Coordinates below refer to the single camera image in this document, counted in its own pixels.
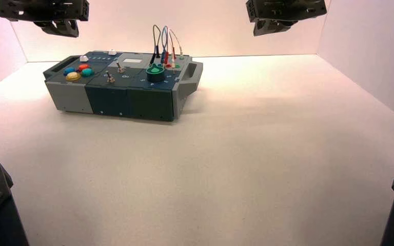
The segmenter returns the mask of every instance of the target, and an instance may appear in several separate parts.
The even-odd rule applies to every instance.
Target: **blue wire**
[[[164,26],[164,28],[162,29],[162,36],[161,36],[161,40],[162,40],[162,48],[164,49],[163,53],[168,51],[168,27]]]

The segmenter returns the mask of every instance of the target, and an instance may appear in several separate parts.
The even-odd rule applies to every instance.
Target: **colored button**
[[[79,72],[81,72],[84,69],[90,68],[90,65],[88,64],[82,64],[79,66],[79,68],[77,69]]]
[[[81,75],[76,72],[71,72],[71,73],[67,74],[67,76],[66,76],[67,81],[76,81],[80,78],[81,78]]]
[[[64,69],[64,76],[67,76],[67,74],[74,72],[75,69],[74,68],[66,68]]]
[[[89,77],[91,75],[93,75],[93,70],[91,68],[86,68],[84,70],[82,70],[82,77]]]

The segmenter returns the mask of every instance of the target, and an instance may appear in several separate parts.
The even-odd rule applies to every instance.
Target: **white floor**
[[[314,55],[198,58],[172,124],[57,111],[0,83],[0,162],[31,245],[378,245],[394,113]]]

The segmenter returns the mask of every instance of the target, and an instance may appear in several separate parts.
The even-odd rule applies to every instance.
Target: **knob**
[[[165,80],[165,69],[162,66],[152,64],[146,69],[147,80],[152,83],[158,83]]]

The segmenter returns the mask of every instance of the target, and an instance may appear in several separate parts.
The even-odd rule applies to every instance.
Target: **wire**
[[[168,27],[167,26],[164,26],[164,28],[162,29],[161,41],[163,47],[161,63],[167,64],[168,63]]]
[[[176,36],[176,34],[174,33],[173,30],[170,29],[170,32],[173,33],[174,37],[176,38],[176,41],[178,42],[179,49],[181,50],[181,56],[182,56],[183,55],[183,51],[182,51],[181,42],[179,42],[179,39],[178,39],[178,37]]]
[[[156,42],[156,37],[155,37],[155,28],[157,28],[159,35],[157,37],[157,42]],[[161,38],[161,30],[157,25],[153,25],[153,45],[154,45],[154,51],[153,51],[153,56],[152,59],[150,60],[150,65],[153,64],[155,61],[155,58],[161,58],[159,56],[159,39]]]
[[[168,27],[164,26],[162,29],[162,36],[161,36],[161,41],[162,41],[162,47],[164,48],[164,52],[168,50]]]
[[[156,37],[155,37],[155,28],[157,28],[157,31],[159,32],[159,35],[157,37],[157,42],[156,42]],[[156,46],[159,46],[159,39],[161,38],[161,30],[157,25],[153,25],[153,43],[156,48]]]
[[[174,65],[174,60],[176,59],[176,50],[174,49],[174,43],[173,43],[173,38],[170,35],[170,41],[171,41],[171,47],[173,48],[173,65]]]

